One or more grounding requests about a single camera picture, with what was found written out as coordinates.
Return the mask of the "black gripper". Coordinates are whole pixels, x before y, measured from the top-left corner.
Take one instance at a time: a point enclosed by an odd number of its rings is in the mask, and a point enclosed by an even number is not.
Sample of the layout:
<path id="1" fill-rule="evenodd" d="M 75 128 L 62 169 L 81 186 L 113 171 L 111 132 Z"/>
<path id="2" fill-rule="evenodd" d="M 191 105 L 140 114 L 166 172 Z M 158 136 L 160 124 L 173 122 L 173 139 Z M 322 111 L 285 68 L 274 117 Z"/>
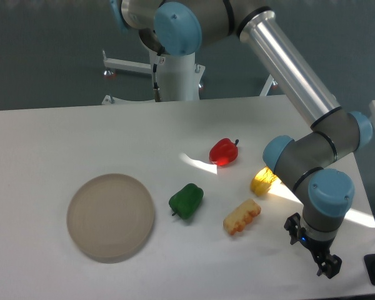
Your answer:
<path id="1" fill-rule="evenodd" d="M 317 276 L 325 275 L 331 279 L 340 272 L 341 258 L 330 254 L 330 247 L 337 231 L 321 232 L 311 227 L 302 227 L 301 216 L 298 212 L 286 219 L 284 229 L 289 233 L 291 245 L 301 243 L 311 252 L 318 266 Z"/>

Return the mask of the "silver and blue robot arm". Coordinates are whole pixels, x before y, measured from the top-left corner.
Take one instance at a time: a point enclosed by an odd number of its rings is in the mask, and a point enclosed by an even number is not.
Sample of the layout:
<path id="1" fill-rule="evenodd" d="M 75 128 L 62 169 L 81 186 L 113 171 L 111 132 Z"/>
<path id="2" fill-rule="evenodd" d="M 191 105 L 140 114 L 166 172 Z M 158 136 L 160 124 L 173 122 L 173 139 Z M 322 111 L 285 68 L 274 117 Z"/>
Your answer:
<path id="1" fill-rule="evenodd" d="M 369 119 L 342 109 L 265 1 L 111 1 L 110 7 L 118 28 L 138 30 L 141 41 L 155 53 L 151 74 L 157 102 L 186 97 L 182 84 L 158 73 L 160 57 L 182 58 L 232 35 L 251 47 L 311 128 L 300 140 L 274 138 L 262 155 L 303 204 L 302 213 L 287 218 L 284 227 L 292 243 L 310 251 L 318 274 L 334 277 L 342 261 L 330 247 L 351 207 L 354 184 L 331 164 L 369 142 Z"/>

